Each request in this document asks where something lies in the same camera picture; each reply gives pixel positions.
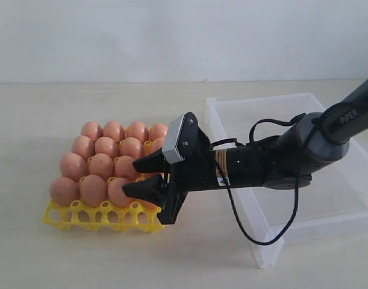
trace transparent plastic box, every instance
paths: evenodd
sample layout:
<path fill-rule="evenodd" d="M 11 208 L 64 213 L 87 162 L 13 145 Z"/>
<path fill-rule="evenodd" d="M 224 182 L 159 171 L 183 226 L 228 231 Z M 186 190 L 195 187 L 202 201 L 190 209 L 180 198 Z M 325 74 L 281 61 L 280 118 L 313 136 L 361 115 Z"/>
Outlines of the transparent plastic box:
<path fill-rule="evenodd" d="M 309 93 L 238 101 L 208 98 L 205 127 L 211 141 L 236 137 L 239 142 L 247 143 L 250 128 L 260 119 L 289 121 L 300 113 L 324 110 L 325 107 Z M 261 123 L 255 130 L 255 139 L 281 135 L 287 129 Z M 291 215 L 293 190 L 240 188 L 232 193 L 242 223 L 258 240 L 272 239 Z M 344 159 L 313 174 L 311 185 L 300 189 L 298 214 L 283 238 L 270 246 L 251 246 L 258 266 L 270 268 L 286 243 L 364 229 L 368 229 L 368 154 L 351 140 Z"/>

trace piper logo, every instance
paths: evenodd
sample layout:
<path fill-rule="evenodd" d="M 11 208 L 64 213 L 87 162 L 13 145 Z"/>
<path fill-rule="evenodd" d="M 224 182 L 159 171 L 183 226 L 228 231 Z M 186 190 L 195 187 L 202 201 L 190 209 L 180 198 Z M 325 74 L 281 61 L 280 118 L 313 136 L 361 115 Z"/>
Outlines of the piper logo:
<path fill-rule="evenodd" d="M 353 120 L 354 118 L 356 118 L 358 116 L 358 112 L 357 110 L 351 110 L 348 113 L 346 113 L 344 116 L 340 117 L 340 122 L 342 125 L 344 125 L 345 123 L 349 122 L 350 120 Z"/>

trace white wall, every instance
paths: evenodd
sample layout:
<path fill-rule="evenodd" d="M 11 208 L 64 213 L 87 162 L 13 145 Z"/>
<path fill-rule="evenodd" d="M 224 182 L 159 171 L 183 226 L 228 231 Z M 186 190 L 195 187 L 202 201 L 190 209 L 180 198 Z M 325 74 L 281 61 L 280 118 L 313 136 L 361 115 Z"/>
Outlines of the white wall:
<path fill-rule="evenodd" d="M 368 77 L 368 0 L 0 0 L 0 82 Z"/>

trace yellow plastic egg crate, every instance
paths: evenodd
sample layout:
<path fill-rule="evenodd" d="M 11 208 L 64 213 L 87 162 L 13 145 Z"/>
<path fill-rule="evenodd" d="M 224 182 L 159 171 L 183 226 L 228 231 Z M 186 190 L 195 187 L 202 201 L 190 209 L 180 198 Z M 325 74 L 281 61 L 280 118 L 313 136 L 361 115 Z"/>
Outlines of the yellow plastic egg crate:
<path fill-rule="evenodd" d="M 52 210 L 59 214 L 60 220 L 51 218 Z M 157 213 L 160 211 L 161 208 L 144 208 L 138 202 L 133 202 L 128 208 L 118 208 L 109 200 L 105 200 L 99 207 L 91 208 L 81 200 L 75 200 L 69 207 L 61 207 L 50 200 L 42 220 L 45 224 L 65 230 L 71 229 L 72 226 L 79 226 L 88 231 L 98 231 L 100 227 L 109 227 L 119 232 L 125 232 L 131 228 L 139 228 L 144 232 L 158 232 L 164 228 L 157 219 Z M 85 212 L 88 218 L 81 220 L 81 212 Z M 109 218 L 109 214 L 112 216 L 114 214 L 116 217 Z"/>

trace label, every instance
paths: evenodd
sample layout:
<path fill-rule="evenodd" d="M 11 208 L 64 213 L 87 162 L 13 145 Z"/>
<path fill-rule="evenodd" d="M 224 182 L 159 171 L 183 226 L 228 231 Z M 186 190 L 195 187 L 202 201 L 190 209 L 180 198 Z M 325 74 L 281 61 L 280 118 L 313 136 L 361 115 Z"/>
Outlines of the label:
<path fill-rule="evenodd" d="M 228 181 L 228 184 L 229 184 L 228 167 L 226 166 L 226 149 L 217 150 L 215 155 L 214 155 L 214 158 L 219 163 L 219 165 L 222 169 L 222 172 L 224 173 L 224 176 L 225 176 L 225 178 L 226 178 L 226 180 Z M 217 166 L 216 166 L 216 177 L 217 177 L 217 180 L 219 182 L 220 187 L 226 186 L 226 184 L 225 184 L 225 182 L 222 178 L 222 175 L 220 174 L 219 169 L 217 168 Z"/>

